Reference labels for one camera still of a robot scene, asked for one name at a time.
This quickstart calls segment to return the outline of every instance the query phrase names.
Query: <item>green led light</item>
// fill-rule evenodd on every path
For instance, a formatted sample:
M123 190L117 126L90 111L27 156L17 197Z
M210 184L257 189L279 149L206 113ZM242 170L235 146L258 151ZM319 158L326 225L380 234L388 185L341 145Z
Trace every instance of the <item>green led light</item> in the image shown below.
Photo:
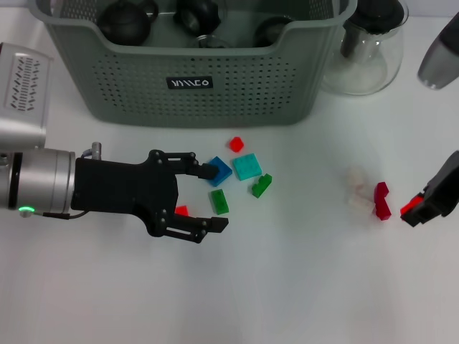
M31 211L32 213L35 211L31 206L22 206L19 208L19 211Z

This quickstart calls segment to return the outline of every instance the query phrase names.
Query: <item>logo on basket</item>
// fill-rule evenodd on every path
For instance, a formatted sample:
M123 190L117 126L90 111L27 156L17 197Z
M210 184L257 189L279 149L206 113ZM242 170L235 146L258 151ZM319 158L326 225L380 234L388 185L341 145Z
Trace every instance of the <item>logo on basket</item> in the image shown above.
M214 88L212 77L167 77L166 81L170 90Z

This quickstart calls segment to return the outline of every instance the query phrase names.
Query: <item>green block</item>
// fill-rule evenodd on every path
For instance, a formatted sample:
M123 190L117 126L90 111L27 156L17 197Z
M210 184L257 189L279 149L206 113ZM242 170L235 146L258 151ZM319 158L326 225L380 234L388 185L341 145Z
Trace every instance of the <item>green block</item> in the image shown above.
M261 176L260 179L258 179L258 183L255 183L252 186L252 195L259 198L272 181L273 177L267 173L264 176Z
M226 214L230 212L227 200L224 197L222 189L211 192L210 196L212 197L212 202L214 202L215 212L217 213L217 215Z

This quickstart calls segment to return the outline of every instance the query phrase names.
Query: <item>gray plastic basket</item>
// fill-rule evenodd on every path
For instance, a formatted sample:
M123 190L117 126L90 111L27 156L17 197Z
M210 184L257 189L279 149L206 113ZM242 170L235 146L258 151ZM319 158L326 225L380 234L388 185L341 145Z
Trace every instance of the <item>gray plastic basket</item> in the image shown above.
M239 30L237 46L247 46L231 49L164 47L175 42L171 35L180 28L168 19L174 3L160 1L163 24L153 24L153 41L146 45L163 47L112 44L95 25L98 13L111 2L29 0L29 9L46 24L95 117L191 128L286 125L304 118L337 29L354 13L357 0L227 0L226 22L232 27L226 32ZM279 14L297 21L271 47L249 47L257 25ZM213 88L170 90L166 83L167 77L207 76Z

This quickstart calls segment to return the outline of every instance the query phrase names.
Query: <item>blue block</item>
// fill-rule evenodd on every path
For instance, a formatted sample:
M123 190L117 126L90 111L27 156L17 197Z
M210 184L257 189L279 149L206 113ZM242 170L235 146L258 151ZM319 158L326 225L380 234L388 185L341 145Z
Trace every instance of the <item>blue block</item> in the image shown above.
M217 176L211 181L208 181L213 187L220 185L226 178L232 175L232 169L218 156L209 161L209 164L215 165L219 169Z
M257 157L254 153L236 158L232 161L232 164L234 165L237 176L241 181L260 176L262 173L260 164L258 163Z

